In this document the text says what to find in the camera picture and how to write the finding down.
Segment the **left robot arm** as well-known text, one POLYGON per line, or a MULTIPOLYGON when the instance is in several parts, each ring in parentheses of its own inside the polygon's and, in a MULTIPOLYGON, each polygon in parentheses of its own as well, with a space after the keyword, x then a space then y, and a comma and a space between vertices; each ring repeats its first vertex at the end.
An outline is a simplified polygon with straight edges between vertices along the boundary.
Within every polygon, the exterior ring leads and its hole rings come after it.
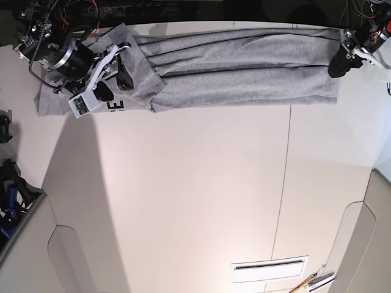
POLYGON ((361 26, 344 29, 339 49, 329 63, 329 76, 340 78, 365 61, 390 70, 390 65, 375 56, 390 40, 390 1, 348 1, 346 6, 354 9, 361 26))

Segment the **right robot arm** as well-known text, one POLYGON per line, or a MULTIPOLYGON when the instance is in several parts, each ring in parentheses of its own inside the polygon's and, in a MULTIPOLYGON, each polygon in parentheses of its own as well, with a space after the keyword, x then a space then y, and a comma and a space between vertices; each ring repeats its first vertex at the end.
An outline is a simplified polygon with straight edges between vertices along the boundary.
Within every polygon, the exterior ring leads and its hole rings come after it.
POLYGON ((111 43, 94 52, 87 41, 109 20, 125 16, 117 1, 30 1, 20 10, 22 29, 13 45, 29 72, 55 94, 63 93, 77 106, 112 101, 105 84, 115 79, 131 91, 133 80, 120 57, 128 42, 111 43))

